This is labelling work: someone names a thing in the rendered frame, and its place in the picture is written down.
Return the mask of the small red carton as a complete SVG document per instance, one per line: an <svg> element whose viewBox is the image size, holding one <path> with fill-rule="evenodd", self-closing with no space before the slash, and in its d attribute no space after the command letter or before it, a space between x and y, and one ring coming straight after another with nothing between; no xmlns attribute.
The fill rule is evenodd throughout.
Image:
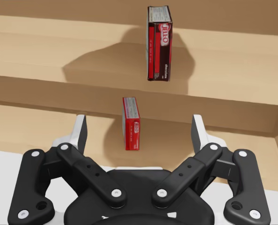
<svg viewBox="0 0 278 225"><path fill-rule="evenodd" d="M140 114L135 97L123 98L122 128L125 150L139 150Z"/></svg>

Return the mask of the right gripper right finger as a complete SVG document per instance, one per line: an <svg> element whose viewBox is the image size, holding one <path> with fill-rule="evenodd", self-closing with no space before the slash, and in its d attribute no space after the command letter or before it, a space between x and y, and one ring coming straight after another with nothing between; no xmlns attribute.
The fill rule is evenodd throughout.
<svg viewBox="0 0 278 225"><path fill-rule="evenodd" d="M201 195L216 178L223 178L233 193L223 211L228 222L271 222L255 154L247 149L231 152L223 139L207 133L199 114L192 116L191 139L195 155L184 160L154 189L153 204L167 208L186 189L192 188Z"/></svg>

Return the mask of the dark red and brown carton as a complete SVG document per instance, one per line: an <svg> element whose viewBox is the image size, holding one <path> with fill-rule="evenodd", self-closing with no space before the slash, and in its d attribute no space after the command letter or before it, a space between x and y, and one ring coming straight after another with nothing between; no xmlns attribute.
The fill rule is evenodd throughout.
<svg viewBox="0 0 278 225"><path fill-rule="evenodd" d="M148 6L146 65L149 81L170 80L173 20L169 6Z"/></svg>

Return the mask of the pale wooden shelf unit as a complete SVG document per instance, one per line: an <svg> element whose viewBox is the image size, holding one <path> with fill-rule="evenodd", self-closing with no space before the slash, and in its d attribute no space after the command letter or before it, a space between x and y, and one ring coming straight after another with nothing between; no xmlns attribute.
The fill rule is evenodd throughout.
<svg viewBox="0 0 278 225"><path fill-rule="evenodd" d="M147 79L148 6L173 20L168 82ZM124 148L124 97L139 150ZM0 0L0 149L46 150L77 113L100 164L170 170L193 155L200 114L278 191L278 0Z"/></svg>

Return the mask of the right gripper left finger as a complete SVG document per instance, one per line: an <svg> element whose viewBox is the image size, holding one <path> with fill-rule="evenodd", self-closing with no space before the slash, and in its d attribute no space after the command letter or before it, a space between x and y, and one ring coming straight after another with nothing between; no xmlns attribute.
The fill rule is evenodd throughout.
<svg viewBox="0 0 278 225"><path fill-rule="evenodd" d="M88 130L86 116L79 114L71 134L57 138L47 151L31 149L22 161L12 197L9 223L48 223L55 209L45 193L52 179L63 177L75 190L89 187L112 208L127 200L126 191L94 160L84 156Z"/></svg>

